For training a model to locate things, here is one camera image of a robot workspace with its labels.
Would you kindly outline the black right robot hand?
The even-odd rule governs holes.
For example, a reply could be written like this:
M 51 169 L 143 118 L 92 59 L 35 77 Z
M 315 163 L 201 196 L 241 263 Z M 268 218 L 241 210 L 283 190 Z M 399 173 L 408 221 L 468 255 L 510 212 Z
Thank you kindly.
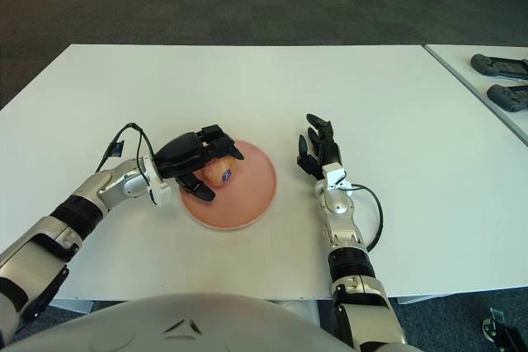
M 351 182 L 347 180 L 340 148 L 333 138 L 331 122 L 313 114 L 307 114 L 306 120 L 310 123 L 308 136 L 314 155 L 308 153 L 308 144 L 301 134 L 298 142 L 297 165 L 315 178 L 314 190 L 317 194 L 323 192 L 327 194 L 337 190 L 351 197 Z

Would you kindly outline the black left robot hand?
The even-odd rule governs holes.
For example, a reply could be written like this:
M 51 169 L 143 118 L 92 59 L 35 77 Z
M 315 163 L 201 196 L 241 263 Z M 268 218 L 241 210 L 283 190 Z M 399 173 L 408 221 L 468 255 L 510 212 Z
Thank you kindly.
M 213 124 L 166 143 L 153 155 L 153 169 L 160 181 L 174 179 L 187 194 L 211 202 L 215 192 L 195 176 L 195 171 L 205 168 L 212 160 L 227 157 L 244 159 L 234 140 Z

